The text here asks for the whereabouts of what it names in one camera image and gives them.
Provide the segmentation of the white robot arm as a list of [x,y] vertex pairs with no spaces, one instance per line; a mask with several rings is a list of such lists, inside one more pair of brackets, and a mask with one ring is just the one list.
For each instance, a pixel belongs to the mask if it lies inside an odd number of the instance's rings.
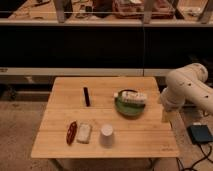
[[188,100],[213,115],[213,88],[205,84],[208,71],[200,63],[192,63],[170,71],[165,77],[167,87],[160,94],[162,121],[170,122]]

